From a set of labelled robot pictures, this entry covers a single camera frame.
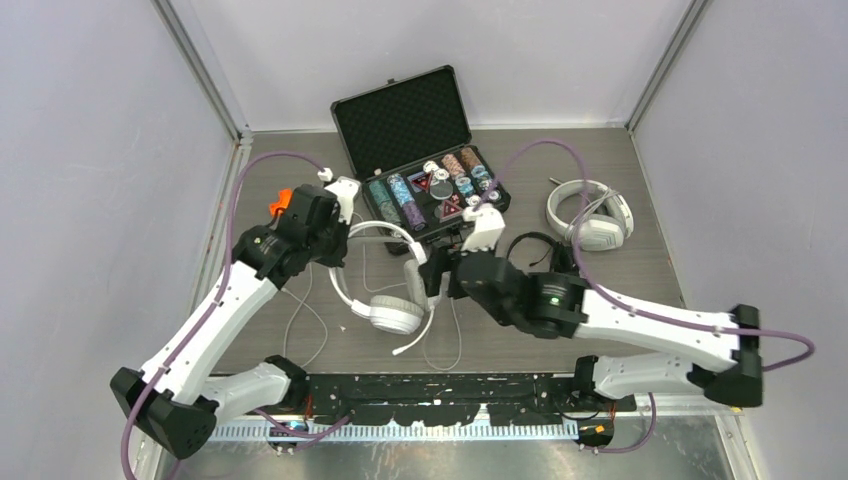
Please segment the black on-ear headphones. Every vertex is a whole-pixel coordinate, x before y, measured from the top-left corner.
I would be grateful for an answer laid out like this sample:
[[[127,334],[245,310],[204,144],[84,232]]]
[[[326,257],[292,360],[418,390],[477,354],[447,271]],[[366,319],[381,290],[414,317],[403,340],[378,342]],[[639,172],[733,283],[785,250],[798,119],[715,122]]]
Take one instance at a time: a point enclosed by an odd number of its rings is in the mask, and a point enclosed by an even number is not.
[[[531,271],[577,274],[572,247],[560,238],[539,231],[518,235],[505,251],[508,259],[517,259],[521,267]]]

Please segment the large white gaming headphones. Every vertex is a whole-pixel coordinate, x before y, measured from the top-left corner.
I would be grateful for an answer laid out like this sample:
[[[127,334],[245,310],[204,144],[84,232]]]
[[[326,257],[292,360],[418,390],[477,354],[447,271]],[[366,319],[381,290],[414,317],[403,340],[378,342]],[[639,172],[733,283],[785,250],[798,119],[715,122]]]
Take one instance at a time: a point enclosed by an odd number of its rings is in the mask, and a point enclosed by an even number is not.
[[[618,191],[594,180],[550,180],[556,187],[546,201],[546,220],[567,242],[576,238],[582,250],[601,252],[620,248],[633,234],[632,210]],[[571,221],[565,221],[557,211],[560,204],[571,197],[580,197],[587,205]]]

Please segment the small white headphones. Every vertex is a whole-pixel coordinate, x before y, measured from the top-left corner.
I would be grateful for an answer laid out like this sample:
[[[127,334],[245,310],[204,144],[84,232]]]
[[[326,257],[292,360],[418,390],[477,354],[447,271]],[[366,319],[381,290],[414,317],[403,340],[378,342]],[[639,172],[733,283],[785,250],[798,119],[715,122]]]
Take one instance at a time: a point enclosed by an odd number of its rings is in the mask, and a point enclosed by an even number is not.
[[[360,220],[351,227],[350,237],[356,242],[377,242],[376,236],[364,236],[363,231],[368,229],[383,229],[389,234],[384,240],[389,243],[402,243],[407,246],[412,258],[407,260],[403,266],[404,281],[395,285],[371,289],[367,280],[362,280],[362,286],[372,295],[369,301],[361,302],[353,297],[341,268],[329,270],[330,281],[334,292],[343,301],[344,305],[357,317],[365,319],[369,324],[382,332],[399,336],[410,336],[414,338],[392,350],[391,355],[397,357],[413,347],[422,347],[423,359],[427,366],[437,372],[450,372],[458,367],[463,357],[463,337],[459,325],[455,303],[451,302],[451,313],[456,329],[457,353],[452,364],[448,366],[436,365],[431,361],[427,351],[427,340],[432,329],[435,311],[442,301],[440,294],[429,295],[425,292],[425,285],[418,268],[424,264],[425,254],[419,242],[412,240],[412,236],[402,227],[383,220]]]

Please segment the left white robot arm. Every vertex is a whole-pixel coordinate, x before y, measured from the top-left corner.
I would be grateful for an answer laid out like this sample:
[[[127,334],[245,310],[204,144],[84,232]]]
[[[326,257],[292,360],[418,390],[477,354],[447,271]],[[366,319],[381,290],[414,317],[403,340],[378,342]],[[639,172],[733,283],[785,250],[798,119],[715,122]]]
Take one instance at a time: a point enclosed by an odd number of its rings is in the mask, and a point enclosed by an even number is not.
[[[203,303],[140,369],[120,368],[110,381],[120,408],[178,460],[189,458],[215,427],[266,406],[298,412],[309,396],[306,372],[273,355],[228,377],[210,373],[248,320],[311,262],[339,266],[347,252],[357,181],[294,189],[276,227],[245,231]]]

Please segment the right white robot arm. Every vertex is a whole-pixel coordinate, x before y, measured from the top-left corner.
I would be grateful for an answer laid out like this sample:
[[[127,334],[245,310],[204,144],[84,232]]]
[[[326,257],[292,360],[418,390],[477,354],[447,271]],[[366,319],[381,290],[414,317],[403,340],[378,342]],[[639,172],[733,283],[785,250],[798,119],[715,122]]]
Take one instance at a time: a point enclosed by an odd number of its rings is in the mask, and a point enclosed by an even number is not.
[[[760,316],[753,306],[709,313],[604,294],[575,273],[525,273],[490,252],[439,251],[419,273],[428,295],[468,297],[499,325],[536,338],[643,348],[641,355],[576,361],[570,392],[584,410],[641,393],[702,393],[740,408],[763,403]]]

